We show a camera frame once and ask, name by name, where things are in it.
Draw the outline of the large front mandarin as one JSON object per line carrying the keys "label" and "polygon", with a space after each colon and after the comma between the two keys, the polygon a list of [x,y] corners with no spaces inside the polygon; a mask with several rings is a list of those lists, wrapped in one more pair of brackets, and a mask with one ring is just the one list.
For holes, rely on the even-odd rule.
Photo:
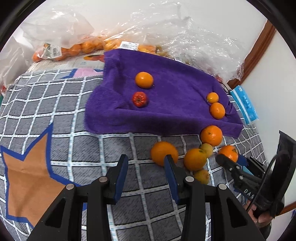
{"label": "large front mandarin", "polygon": [[169,142],[157,142],[151,148],[151,159],[159,166],[164,166],[164,159],[166,155],[171,155],[175,163],[178,162],[178,150]]}

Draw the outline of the mandarin with green stem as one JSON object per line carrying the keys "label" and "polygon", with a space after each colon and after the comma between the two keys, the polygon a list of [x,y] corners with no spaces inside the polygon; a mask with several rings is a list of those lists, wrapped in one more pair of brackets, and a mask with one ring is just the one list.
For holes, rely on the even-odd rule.
{"label": "mandarin with green stem", "polygon": [[220,151],[218,152],[218,154],[223,154],[224,156],[226,156],[228,159],[232,160],[233,162],[237,162],[238,157],[239,157],[236,147],[232,146],[232,145],[226,145],[226,146],[222,147],[220,149]]}

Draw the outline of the small orange kumquat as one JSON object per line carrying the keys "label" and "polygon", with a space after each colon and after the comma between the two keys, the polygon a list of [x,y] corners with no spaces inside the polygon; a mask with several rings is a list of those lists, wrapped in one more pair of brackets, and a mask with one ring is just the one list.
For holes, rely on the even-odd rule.
{"label": "small orange kumquat", "polygon": [[211,104],[209,111],[210,111],[210,114],[217,120],[220,120],[225,116],[225,108],[219,102],[215,102]]}

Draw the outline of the small red fruit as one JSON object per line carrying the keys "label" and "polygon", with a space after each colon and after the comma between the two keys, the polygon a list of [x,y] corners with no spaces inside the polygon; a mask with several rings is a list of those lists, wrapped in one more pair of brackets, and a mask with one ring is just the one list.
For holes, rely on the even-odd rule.
{"label": "small red fruit", "polygon": [[143,108],[148,104],[148,97],[144,92],[135,92],[132,96],[132,102],[137,108]]}

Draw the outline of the small orange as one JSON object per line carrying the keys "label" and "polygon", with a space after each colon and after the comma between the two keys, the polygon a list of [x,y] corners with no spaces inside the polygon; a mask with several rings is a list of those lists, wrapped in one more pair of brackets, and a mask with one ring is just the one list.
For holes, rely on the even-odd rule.
{"label": "small orange", "polygon": [[216,92],[210,92],[206,99],[208,103],[213,104],[219,101],[219,96]]}

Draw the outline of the oval orange kumquat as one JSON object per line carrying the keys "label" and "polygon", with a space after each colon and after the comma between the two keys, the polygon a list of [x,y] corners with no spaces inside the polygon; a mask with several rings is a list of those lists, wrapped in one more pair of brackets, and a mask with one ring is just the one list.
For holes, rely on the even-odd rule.
{"label": "oval orange kumquat", "polygon": [[189,171],[199,171],[201,170],[207,162],[207,155],[206,153],[199,149],[194,148],[185,154],[184,157],[184,166]]}

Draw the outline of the greenish kumquat front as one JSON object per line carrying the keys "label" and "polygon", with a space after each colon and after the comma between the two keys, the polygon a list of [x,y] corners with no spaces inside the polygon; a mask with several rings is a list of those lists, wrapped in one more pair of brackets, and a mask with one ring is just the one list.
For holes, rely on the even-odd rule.
{"label": "greenish kumquat front", "polygon": [[201,184],[207,185],[210,180],[210,174],[207,170],[201,169],[194,174],[194,178]]}

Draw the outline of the yellowish green kumquat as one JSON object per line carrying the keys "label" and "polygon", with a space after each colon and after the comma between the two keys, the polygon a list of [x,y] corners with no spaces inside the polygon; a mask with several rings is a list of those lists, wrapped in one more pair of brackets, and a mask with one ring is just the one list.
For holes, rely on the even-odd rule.
{"label": "yellowish green kumquat", "polygon": [[207,158],[213,154],[213,147],[208,143],[201,144],[200,149],[205,152]]}

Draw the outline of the mandarin beside stem mandarin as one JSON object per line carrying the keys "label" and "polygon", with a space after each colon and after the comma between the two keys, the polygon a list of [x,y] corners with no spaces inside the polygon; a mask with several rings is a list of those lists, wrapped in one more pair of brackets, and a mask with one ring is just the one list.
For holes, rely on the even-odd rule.
{"label": "mandarin beside stem mandarin", "polygon": [[207,126],[200,133],[201,142],[210,144],[213,147],[220,145],[222,137],[222,130],[217,126]]}

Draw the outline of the blue tissue pack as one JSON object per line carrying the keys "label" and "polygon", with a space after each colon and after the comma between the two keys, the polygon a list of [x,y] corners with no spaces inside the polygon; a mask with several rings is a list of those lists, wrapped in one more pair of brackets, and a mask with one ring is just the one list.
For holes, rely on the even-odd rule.
{"label": "blue tissue pack", "polygon": [[241,110],[247,125],[250,125],[254,121],[258,120],[258,115],[254,105],[249,99],[246,91],[240,85],[237,85],[234,89],[232,89],[230,94]]}

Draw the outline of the patterned grey bedspread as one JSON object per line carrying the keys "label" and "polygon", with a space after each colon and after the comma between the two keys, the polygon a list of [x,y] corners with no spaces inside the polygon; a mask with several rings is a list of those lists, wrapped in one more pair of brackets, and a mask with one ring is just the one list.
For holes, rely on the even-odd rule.
{"label": "patterned grey bedspread", "polygon": [[53,126],[49,170],[79,185],[105,174],[121,154],[129,158],[123,197],[109,208],[116,240],[179,240],[185,208],[177,206],[164,169],[150,159],[152,146],[173,144],[180,157],[200,145],[197,135],[161,137],[148,133],[95,136],[84,128],[84,108],[103,74],[72,77],[69,70],[25,73],[8,87],[1,103],[1,145],[24,154]]}

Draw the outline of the mango printed box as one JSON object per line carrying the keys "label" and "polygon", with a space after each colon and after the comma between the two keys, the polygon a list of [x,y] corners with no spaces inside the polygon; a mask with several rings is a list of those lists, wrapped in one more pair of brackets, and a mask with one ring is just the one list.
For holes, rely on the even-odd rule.
{"label": "mango printed box", "polygon": [[92,54],[79,55],[67,58],[61,61],[42,60],[30,66],[27,72],[44,71],[44,70],[69,70],[77,68],[104,68],[104,52],[97,51]]}

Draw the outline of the bag of small oranges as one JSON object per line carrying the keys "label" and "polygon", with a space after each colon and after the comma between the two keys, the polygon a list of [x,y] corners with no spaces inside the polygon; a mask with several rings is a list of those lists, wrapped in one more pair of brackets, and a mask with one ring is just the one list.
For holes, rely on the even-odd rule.
{"label": "bag of small oranges", "polygon": [[169,59],[174,59],[167,50],[165,50],[160,45],[151,45],[151,44],[140,44],[126,39],[110,37],[103,40],[103,49],[105,52],[115,50],[115,49],[125,49],[132,51],[139,51],[143,53],[149,53],[153,55],[158,55],[161,57],[166,57]]}

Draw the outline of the clear crumpled plastic bags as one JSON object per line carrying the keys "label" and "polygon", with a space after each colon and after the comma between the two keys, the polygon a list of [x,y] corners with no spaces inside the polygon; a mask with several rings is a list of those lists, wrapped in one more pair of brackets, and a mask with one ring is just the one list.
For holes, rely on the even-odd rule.
{"label": "clear crumpled plastic bags", "polygon": [[244,47],[236,39],[208,31],[177,10],[147,9],[130,15],[138,41],[160,46],[177,58],[224,82],[241,79]]}

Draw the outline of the bag of mandarins left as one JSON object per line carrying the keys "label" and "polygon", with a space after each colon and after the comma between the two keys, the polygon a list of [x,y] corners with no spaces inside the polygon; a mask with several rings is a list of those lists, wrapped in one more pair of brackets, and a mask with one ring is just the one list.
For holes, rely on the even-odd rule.
{"label": "bag of mandarins left", "polygon": [[32,45],[33,62],[62,61],[104,49],[104,37],[72,9],[51,9],[30,16],[21,24],[24,38]]}

